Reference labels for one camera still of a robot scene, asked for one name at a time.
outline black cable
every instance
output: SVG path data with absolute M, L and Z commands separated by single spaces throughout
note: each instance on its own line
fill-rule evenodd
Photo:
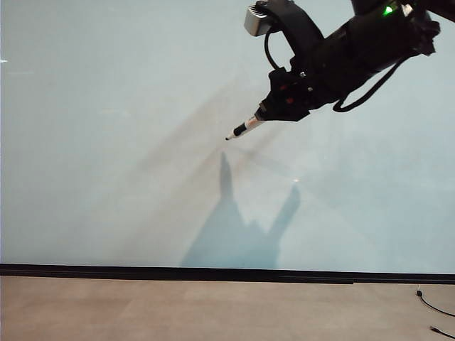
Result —
M 279 69 L 279 66 L 278 64 L 275 63 L 275 61 L 273 60 L 272 56 L 270 55 L 270 51 L 269 51 L 269 37 L 270 37 L 270 34 L 272 34 L 272 31 L 274 29 L 271 27 L 267 33 L 265 33 L 265 39 L 264 39 L 264 50 L 265 50 L 265 55 L 267 56 L 267 59 L 270 63 L 270 65 L 275 69 L 275 70 L 278 70 Z
M 445 335 L 445 336 L 447 336 L 447 337 L 450 337 L 451 339 L 455 339 L 455 336 L 446 334 L 445 332 L 443 332 L 443 331 L 441 331 L 441 330 L 439 330 L 438 328 L 435 328 L 435 327 L 433 327 L 433 326 L 430 326 L 429 329 L 433 330 L 434 332 L 437 332 L 438 334 L 442 334 L 442 335 Z
M 382 76 L 382 78 L 380 80 L 378 80 L 378 82 L 376 84 L 374 84 L 371 89 L 369 89 L 361 98 L 357 99 L 355 102 L 347 105 L 346 107 L 341 107 L 344 103 L 344 101 L 346 100 L 346 98 L 348 97 L 347 95 L 343 98 L 341 98 L 338 102 L 336 102 L 336 104 L 333 106 L 333 110 L 336 111 L 336 112 L 348 112 L 356 107 L 358 107 L 359 105 L 365 103 L 368 99 L 370 99 L 371 96 L 374 95 L 374 93 L 380 88 L 382 87 L 382 85 L 390 78 L 392 77 L 393 73 L 397 70 L 397 68 L 403 64 L 406 60 L 408 60 L 409 58 L 411 58 L 410 55 L 407 55 L 406 57 L 403 57 L 401 58 L 400 60 L 397 61 L 397 63 L 395 65 L 393 65 L 393 67 L 387 71 L 387 73 Z
M 451 314 L 451 313 L 448 313 L 448 312 L 446 312 L 446 311 L 440 310 L 440 309 L 438 309 L 438 308 L 435 308 L 433 305 L 427 303 L 427 302 L 425 301 L 424 297 L 423 297 L 424 294 L 423 294 L 420 290 L 417 290 L 417 296 L 419 296 L 420 299 L 422 300 L 422 302 L 425 303 L 426 305 L 428 305 L 430 308 L 433 308 L 433 309 L 439 311 L 440 313 L 446 314 L 446 315 L 448 315 L 448 316 L 455 317 L 455 314 Z

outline whiteboard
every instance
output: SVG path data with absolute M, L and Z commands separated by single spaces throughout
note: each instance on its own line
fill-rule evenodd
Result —
M 455 274 L 455 26 L 358 109 L 226 142 L 269 91 L 250 4 L 1 2 L 2 262 Z

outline green led light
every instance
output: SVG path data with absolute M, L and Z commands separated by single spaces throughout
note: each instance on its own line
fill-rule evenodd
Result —
M 383 16 L 388 16 L 389 14 L 391 14 L 393 12 L 393 8 L 390 7 L 390 6 L 387 6 L 384 10 L 384 13 L 382 13 Z

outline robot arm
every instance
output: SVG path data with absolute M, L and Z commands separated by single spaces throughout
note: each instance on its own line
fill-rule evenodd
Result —
M 299 121 L 309 110 L 338 102 L 345 112 L 367 100 L 408 58 L 431 55 L 439 23 L 428 11 L 453 20 L 455 0 L 351 0 L 355 15 L 324 38 L 292 0 L 261 0 L 247 10 L 245 28 L 254 36 L 283 32 L 295 56 L 291 70 L 269 73 L 270 93 L 261 101 L 259 121 Z M 341 108 L 343 101 L 373 75 L 395 65 L 367 94 Z

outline marker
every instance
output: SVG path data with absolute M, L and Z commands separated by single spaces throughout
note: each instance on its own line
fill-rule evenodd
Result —
M 230 139 L 236 139 L 237 137 L 241 137 L 241 135 L 245 135 L 248 131 L 253 130 L 254 128 L 260 126 L 264 122 L 265 121 L 258 119 L 257 115 L 255 114 L 253 117 L 247 119 L 237 128 L 232 130 L 231 133 L 227 135 L 226 141 L 229 141 Z

